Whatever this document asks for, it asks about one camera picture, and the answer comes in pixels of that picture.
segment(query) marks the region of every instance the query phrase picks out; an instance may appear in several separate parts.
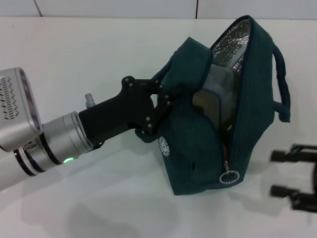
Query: circular logo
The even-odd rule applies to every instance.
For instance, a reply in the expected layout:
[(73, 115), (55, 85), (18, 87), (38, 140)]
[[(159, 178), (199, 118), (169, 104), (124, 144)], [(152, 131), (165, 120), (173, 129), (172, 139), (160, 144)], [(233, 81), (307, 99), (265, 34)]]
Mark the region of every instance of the circular logo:
[(169, 156), (169, 146), (168, 146), (168, 143), (167, 143), (167, 141), (165, 140), (165, 138), (161, 136), (161, 137), (158, 139), (158, 143), (159, 143), (159, 148), (160, 148), (162, 154), (163, 154), (164, 156), (166, 156), (166, 157)]

